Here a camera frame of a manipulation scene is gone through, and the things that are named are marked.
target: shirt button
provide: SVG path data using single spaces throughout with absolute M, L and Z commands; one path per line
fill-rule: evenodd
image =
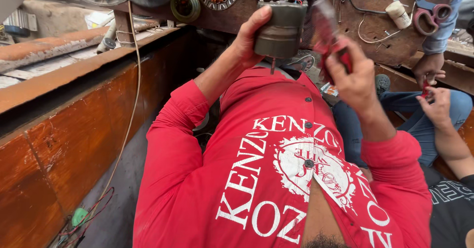
M 313 168 L 314 162 L 312 160 L 306 159 L 304 160 L 304 166 L 306 166 L 307 168 Z

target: blue scissors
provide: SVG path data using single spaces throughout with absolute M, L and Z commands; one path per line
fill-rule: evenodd
M 425 35 L 433 35 L 438 31 L 439 24 L 446 21 L 453 12 L 447 4 L 434 4 L 425 0 L 415 0 L 418 9 L 413 16 L 417 30 Z

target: red shirt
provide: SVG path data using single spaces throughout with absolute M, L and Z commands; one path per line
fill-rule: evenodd
M 206 151 L 192 129 L 209 110 L 194 81 L 171 93 L 147 134 L 134 248 L 300 247 L 311 178 L 352 248 L 430 246 L 431 196 L 418 142 L 362 140 L 374 181 L 344 160 L 331 110 L 305 75 L 246 70 L 224 93 Z

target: black shirt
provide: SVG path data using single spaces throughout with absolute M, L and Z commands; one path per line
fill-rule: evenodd
M 430 167 L 421 168 L 433 202 L 431 247 L 465 248 L 466 235 L 474 228 L 474 175 L 455 182 Z

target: white graphic print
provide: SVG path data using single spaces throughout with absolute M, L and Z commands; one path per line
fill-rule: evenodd
M 275 149 L 273 164 L 281 174 L 283 187 L 291 193 L 302 195 L 305 202 L 310 199 L 311 178 L 314 177 L 321 187 L 347 211 L 352 207 L 352 196 L 356 186 L 347 167 L 324 146 L 315 144 L 312 137 L 284 139 Z M 307 168 L 305 160 L 312 160 L 314 166 Z

